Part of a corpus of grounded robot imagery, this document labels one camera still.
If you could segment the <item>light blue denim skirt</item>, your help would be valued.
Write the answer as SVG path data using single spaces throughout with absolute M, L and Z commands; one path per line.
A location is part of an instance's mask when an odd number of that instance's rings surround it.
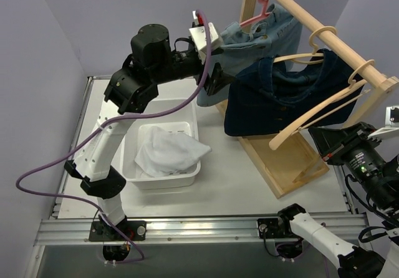
M 267 11 L 269 15 L 249 32 L 234 22 L 220 33 L 222 53 L 212 56 L 209 74 L 219 64 L 224 73 L 235 76 L 261 58 L 297 53 L 302 24 L 278 4 L 271 4 Z

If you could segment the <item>white skirt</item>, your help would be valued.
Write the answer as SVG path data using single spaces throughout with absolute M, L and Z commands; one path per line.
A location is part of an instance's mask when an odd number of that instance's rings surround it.
M 162 177 L 186 171 L 210 152 L 210 146 L 184 132 L 168 132 L 153 126 L 143 139 L 135 163 L 147 175 Z

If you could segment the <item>dark blue denim skirt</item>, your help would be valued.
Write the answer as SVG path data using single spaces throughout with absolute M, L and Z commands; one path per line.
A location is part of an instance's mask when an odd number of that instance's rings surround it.
M 279 133 L 294 120 L 348 87 L 353 68 L 328 49 L 303 70 L 265 57 L 236 75 L 228 93 L 224 132 L 231 137 Z

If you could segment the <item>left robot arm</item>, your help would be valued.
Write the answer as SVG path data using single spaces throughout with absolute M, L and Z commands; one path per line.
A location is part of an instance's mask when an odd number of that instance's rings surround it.
M 97 199 L 105 221 L 103 233 L 111 240 L 125 235 L 126 215 L 120 193 L 125 178 L 112 166 L 112 160 L 134 121 L 144 119 L 148 104 L 158 96 L 158 86 L 188 77 L 197 78 L 198 88 L 211 93 L 221 80 L 208 75 L 211 56 L 222 53 L 227 43 L 225 32 L 213 24 L 195 24 L 189 37 L 182 39 L 188 49 L 178 51 L 170 44 L 168 29 L 147 24 L 132 37 L 131 54 L 114 73 L 104 92 L 99 117 L 92 134 L 64 164 L 68 174 L 81 180 L 80 187 Z

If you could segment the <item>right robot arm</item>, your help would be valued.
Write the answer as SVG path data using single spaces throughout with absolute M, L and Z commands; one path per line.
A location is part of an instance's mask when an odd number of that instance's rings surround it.
M 328 165 L 348 169 L 344 183 L 351 197 L 382 220 L 363 229 L 359 243 L 387 237 L 388 254 L 382 257 L 344 241 L 298 204 L 279 211 L 278 231 L 308 242 L 335 266 L 339 277 L 398 277 L 398 158 L 385 161 L 376 151 L 382 140 L 398 136 L 398 128 L 376 129 L 360 122 L 343 129 L 310 128 L 309 133 Z

